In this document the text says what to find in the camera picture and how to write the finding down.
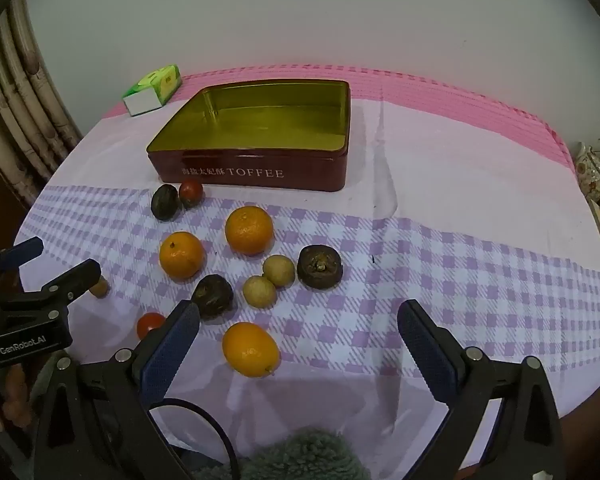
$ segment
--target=purple checkered pattern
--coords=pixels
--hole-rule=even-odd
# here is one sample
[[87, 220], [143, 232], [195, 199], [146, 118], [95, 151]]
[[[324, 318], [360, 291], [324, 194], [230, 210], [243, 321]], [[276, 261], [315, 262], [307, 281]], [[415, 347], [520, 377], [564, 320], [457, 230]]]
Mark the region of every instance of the purple checkered pattern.
[[529, 354], [549, 371], [600, 360], [600, 272], [475, 237], [427, 228], [407, 218], [370, 220], [329, 212], [261, 205], [274, 220], [272, 253], [297, 258], [309, 244], [340, 251], [339, 286], [314, 291], [296, 282], [269, 310], [249, 307], [240, 290], [262, 272], [262, 258], [231, 251], [224, 221], [244, 205], [207, 198], [202, 206], [159, 222], [151, 190], [47, 187], [18, 240], [41, 237], [45, 251], [68, 266], [99, 261], [112, 293], [141, 312], [168, 314], [189, 298], [200, 276], [172, 282], [157, 259], [160, 242], [177, 230], [193, 232], [207, 251], [204, 274], [224, 275], [235, 287], [237, 311], [201, 335], [220, 340], [229, 325], [266, 328], [286, 361], [366, 374], [418, 376], [397, 332], [395, 314], [415, 298], [434, 322], [464, 346], [520, 361]]

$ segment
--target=pink tablecloth border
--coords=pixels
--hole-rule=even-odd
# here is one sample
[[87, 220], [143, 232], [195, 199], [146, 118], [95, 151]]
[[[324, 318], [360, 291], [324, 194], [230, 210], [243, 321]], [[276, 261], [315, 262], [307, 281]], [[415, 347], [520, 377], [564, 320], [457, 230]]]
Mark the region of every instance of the pink tablecloth border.
[[[501, 134], [507, 139], [575, 170], [564, 141], [537, 116], [501, 101], [424, 77], [342, 65], [279, 64], [214, 70], [184, 76], [172, 101], [187, 100], [212, 85], [266, 78], [326, 78], [349, 82], [351, 97], [386, 101], [447, 117]], [[126, 114], [125, 105], [113, 107], [105, 118]]]

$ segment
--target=white wall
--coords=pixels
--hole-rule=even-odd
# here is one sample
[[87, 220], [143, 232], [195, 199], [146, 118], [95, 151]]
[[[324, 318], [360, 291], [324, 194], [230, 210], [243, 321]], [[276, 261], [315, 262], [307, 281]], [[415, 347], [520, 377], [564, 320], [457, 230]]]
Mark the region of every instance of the white wall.
[[352, 64], [428, 76], [538, 114], [600, 149], [600, 19], [586, 0], [28, 0], [86, 133], [140, 76]]

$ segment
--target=blue gripper pad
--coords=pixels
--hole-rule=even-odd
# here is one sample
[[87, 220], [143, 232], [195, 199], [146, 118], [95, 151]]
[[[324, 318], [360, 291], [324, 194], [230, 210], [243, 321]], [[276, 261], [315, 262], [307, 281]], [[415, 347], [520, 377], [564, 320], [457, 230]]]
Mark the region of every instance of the blue gripper pad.
[[142, 405], [164, 399], [171, 381], [200, 328], [200, 312], [192, 301], [177, 304], [160, 328], [151, 330], [136, 347], [133, 375]]
[[460, 345], [415, 300], [405, 301], [398, 309], [398, 332], [434, 399], [450, 406], [464, 378]]
[[0, 270], [17, 269], [42, 254], [42, 240], [37, 236], [29, 238], [0, 254]]

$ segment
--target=green tissue package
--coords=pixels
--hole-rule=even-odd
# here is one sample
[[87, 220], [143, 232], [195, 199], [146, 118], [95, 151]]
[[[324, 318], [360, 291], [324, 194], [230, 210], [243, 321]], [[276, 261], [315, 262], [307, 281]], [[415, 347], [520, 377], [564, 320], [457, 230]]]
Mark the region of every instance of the green tissue package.
[[144, 76], [122, 96], [130, 115], [157, 110], [182, 84], [177, 65], [167, 65]]

